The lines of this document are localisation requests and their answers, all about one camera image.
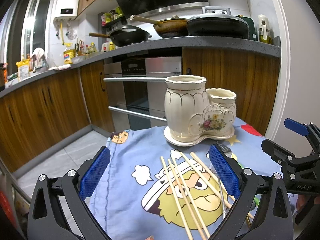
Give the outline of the cream ceramic utensil holder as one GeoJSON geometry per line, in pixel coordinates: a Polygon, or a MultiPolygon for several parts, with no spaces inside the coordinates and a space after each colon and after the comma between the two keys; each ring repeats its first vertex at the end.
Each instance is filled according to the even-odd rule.
{"type": "Polygon", "coordinates": [[[205,88],[205,77],[174,75],[167,77],[164,110],[166,140],[189,147],[204,139],[226,140],[235,129],[236,94],[223,88],[205,88]]]}

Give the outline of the blue cartoon cloth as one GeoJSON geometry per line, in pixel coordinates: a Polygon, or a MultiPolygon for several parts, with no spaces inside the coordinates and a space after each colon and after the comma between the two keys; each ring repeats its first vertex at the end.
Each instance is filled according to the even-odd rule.
{"type": "Polygon", "coordinates": [[[112,135],[107,142],[111,161],[90,200],[92,215],[111,239],[187,239],[160,160],[163,156],[193,238],[201,236],[181,195],[183,184],[177,184],[168,159],[175,158],[183,173],[191,166],[199,176],[197,206],[208,231],[213,233],[223,220],[223,205],[219,185],[207,172],[212,144],[206,139],[191,147],[172,145],[163,127],[112,135]]]}

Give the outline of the oil dispenser bottle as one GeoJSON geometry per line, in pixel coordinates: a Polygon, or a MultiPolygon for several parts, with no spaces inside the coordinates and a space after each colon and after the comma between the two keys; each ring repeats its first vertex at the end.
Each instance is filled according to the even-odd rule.
{"type": "Polygon", "coordinates": [[[272,43],[270,24],[268,18],[263,14],[258,15],[258,36],[259,42],[266,44],[272,43]]]}

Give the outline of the stainless steel oven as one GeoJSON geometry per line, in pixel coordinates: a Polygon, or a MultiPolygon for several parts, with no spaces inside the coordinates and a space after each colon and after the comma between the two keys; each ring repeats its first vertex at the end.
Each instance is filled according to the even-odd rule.
{"type": "Polygon", "coordinates": [[[132,57],[105,60],[104,82],[116,131],[165,126],[165,78],[182,73],[182,59],[132,57]]]}

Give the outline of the large black lidded pan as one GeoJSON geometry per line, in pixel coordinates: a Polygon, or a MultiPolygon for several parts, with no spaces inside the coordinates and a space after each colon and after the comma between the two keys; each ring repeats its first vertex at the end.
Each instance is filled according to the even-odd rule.
{"type": "Polygon", "coordinates": [[[190,36],[221,36],[249,39],[249,25],[243,19],[227,14],[200,14],[187,20],[190,36]]]}

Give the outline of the yellow oil bottle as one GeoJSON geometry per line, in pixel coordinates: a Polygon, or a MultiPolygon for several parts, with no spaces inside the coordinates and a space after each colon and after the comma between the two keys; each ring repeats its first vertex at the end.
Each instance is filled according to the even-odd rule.
{"type": "Polygon", "coordinates": [[[72,64],[72,58],[75,54],[74,45],[72,43],[65,43],[65,46],[63,51],[64,64],[72,64]]]}

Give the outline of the white water heater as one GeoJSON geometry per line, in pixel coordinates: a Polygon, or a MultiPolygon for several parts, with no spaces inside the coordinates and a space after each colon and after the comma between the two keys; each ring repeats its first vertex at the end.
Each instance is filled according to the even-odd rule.
{"type": "Polygon", "coordinates": [[[79,0],[57,0],[54,21],[74,20],[78,15],[79,0]]]}

